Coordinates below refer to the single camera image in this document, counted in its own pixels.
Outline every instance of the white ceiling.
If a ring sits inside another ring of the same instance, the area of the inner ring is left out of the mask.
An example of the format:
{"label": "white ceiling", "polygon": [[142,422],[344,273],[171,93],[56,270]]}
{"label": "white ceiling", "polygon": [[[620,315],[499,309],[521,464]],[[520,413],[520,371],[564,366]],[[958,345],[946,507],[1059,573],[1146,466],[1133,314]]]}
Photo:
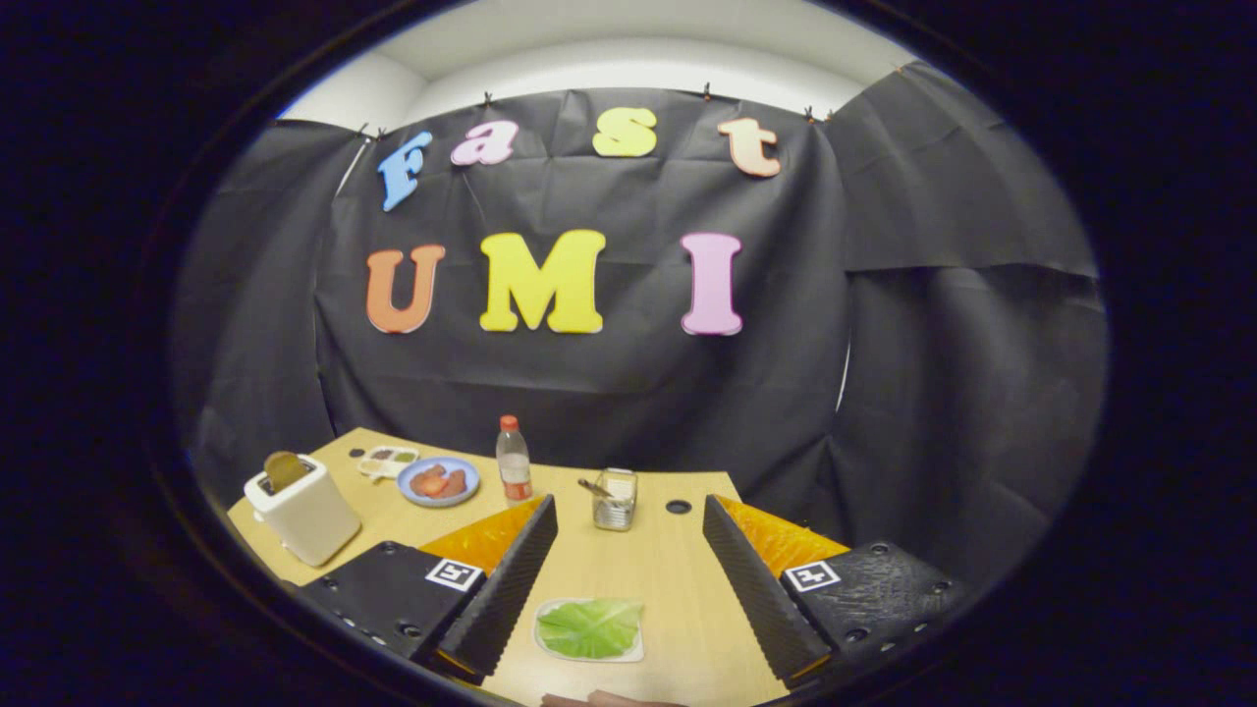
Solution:
{"label": "white ceiling", "polygon": [[605,38],[744,47],[864,86],[914,59],[803,0],[476,0],[398,33],[376,50],[431,82],[519,52]]}

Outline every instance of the metal cup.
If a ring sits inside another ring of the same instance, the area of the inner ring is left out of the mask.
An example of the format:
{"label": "metal cup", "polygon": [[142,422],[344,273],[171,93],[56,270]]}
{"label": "metal cup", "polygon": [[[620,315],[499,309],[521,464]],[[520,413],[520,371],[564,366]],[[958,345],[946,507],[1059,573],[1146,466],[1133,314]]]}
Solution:
{"label": "metal cup", "polygon": [[593,525],[613,531],[632,527],[637,508],[637,474],[628,469],[602,469],[596,483],[611,497],[593,497]]}

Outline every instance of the blue foam letter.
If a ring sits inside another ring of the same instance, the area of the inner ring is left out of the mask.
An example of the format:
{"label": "blue foam letter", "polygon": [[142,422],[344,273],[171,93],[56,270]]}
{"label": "blue foam letter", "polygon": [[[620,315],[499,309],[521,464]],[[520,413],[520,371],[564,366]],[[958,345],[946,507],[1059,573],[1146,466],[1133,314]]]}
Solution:
{"label": "blue foam letter", "polygon": [[378,171],[385,175],[385,211],[392,210],[419,187],[419,182],[410,176],[419,176],[419,170],[424,169],[424,152],[420,147],[427,147],[431,141],[432,133],[425,130],[380,162]]}

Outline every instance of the orange foam letter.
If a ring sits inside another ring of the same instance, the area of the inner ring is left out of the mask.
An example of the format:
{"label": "orange foam letter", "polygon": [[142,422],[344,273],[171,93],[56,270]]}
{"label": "orange foam letter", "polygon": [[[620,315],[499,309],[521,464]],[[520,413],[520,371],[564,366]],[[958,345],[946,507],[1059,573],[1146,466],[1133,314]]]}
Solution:
{"label": "orange foam letter", "polygon": [[779,161],[764,157],[764,143],[777,145],[777,133],[759,130],[755,118],[725,121],[715,128],[720,135],[729,136],[729,155],[739,170],[755,176],[773,176],[782,171]]}
{"label": "orange foam letter", "polygon": [[410,306],[398,311],[392,306],[393,269],[401,263],[401,250],[381,250],[367,258],[367,318],[385,333],[410,333],[424,326],[432,309],[432,286],[436,262],[445,257],[440,245],[420,245],[410,252],[415,260],[415,294]]}

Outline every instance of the lettuce leaf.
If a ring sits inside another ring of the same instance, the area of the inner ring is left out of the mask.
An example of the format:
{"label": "lettuce leaf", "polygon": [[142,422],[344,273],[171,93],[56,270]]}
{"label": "lettuce leaf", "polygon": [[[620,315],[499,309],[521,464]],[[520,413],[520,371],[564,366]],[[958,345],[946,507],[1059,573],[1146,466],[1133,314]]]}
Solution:
{"label": "lettuce leaf", "polygon": [[537,637],[568,658],[617,658],[632,648],[641,601],[595,599],[568,601],[537,619]]}

